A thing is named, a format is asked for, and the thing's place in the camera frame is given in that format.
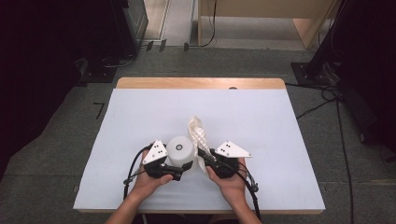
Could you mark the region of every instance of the person's left hand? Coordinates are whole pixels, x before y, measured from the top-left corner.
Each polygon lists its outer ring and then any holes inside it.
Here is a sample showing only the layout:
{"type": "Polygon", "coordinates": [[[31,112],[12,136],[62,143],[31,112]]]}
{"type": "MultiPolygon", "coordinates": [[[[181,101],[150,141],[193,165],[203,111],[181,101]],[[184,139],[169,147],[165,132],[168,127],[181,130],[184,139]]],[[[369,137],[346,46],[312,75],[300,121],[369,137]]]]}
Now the person's left hand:
{"type": "MultiPolygon", "coordinates": [[[[145,150],[142,153],[142,160],[148,155],[149,151],[145,150]]],[[[145,169],[140,166],[139,173],[144,172],[145,169]]],[[[146,172],[138,175],[136,177],[136,182],[134,183],[134,188],[129,193],[134,195],[140,201],[147,199],[159,186],[169,183],[173,177],[171,175],[164,175],[159,179],[150,177],[146,172]]]]}

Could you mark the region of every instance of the forearm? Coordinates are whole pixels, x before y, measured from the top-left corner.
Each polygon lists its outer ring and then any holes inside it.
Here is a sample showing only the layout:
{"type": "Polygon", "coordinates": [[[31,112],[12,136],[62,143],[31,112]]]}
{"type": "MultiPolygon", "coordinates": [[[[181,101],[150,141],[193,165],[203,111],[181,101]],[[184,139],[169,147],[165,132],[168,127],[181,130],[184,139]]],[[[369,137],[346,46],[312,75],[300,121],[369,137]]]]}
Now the forearm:
{"type": "Polygon", "coordinates": [[[233,209],[233,212],[238,217],[238,220],[241,224],[261,223],[260,220],[256,217],[256,214],[249,208],[245,198],[242,200],[229,202],[229,205],[233,209]]]}
{"type": "Polygon", "coordinates": [[[138,197],[135,197],[133,194],[128,195],[117,211],[107,220],[106,224],[131,224],[136,215],[137,208],[141,203],[142,200],[138,197]]]}

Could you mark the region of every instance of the wooden furniture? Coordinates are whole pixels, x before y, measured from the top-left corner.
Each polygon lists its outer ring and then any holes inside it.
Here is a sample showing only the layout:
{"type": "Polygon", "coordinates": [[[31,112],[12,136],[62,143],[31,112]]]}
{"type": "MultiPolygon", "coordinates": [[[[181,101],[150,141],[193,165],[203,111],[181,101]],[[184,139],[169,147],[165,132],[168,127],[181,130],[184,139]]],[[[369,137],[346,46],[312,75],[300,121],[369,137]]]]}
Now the wooden furniture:
{"type": "MultiPolygon", "coordinates": [[[[211,147],[231,140],[252,154],[247,167],[259,183],[262,214],[318,214],[325,209],[283,80],[210,77],[121,78],[74,209],[114,211],[137,151],[156,139],[166,144],[188,135],[191,116],[201,119],[211,147]]],[[[247,202],[253,208],[248,192],[247,202]]],[[[218,186],[197,168],[158,188],[139,212],[216,214],[232,209],[218,186]]]]}
{"type": "MultiPolygon", "coordinates": [[[[309,49],[337,2],[337,0],[217,0],[216,17],[291,18],[304,47],[309,49]]],[[[213,17],[214,5],[215,0],[198,0],[198,45],[202,45],[201,17],[213,17]]]]}

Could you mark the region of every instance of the white cylindrical container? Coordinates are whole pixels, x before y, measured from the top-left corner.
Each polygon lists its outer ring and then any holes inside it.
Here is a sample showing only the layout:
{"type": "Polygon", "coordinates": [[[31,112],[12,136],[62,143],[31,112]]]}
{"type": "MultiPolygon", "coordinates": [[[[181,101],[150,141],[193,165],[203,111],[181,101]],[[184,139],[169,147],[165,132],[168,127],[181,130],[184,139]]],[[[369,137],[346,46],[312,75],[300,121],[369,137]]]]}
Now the white cylindrical container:
{"type": "Polygon", "coordinates": [[[168,159],[173,166],[182,167],[184,164],[193,161],[189,171],[195,169],[197,159],[194,157],[194,144],[190,138],[186,136],[174,137],[166,144],[166,150],[168,151],[168,159]]]}

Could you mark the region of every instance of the black metal base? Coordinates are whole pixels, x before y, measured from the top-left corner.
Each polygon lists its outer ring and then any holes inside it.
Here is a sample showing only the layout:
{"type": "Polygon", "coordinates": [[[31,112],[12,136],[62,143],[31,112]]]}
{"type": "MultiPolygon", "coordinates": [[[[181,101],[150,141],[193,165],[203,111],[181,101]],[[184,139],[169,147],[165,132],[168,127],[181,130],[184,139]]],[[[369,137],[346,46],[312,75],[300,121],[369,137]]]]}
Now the black metal base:
{"type": "Polygon", "coordinates": [[[293,69],[294,75],[296,76],[297,83],[299,85],[321,85],[321,86],[328,86],[330,85],[329,79],[320,74],[313,78],[308,77],[308,74],[305,71],[306,66],[308,63],[290,63],[291,68],[293,69]]]}
{"type": "Polygon", "coordinates": [[[92,68],[88,65],[79,80],[82,83],[112,83],[117,67],[92,68]]]}

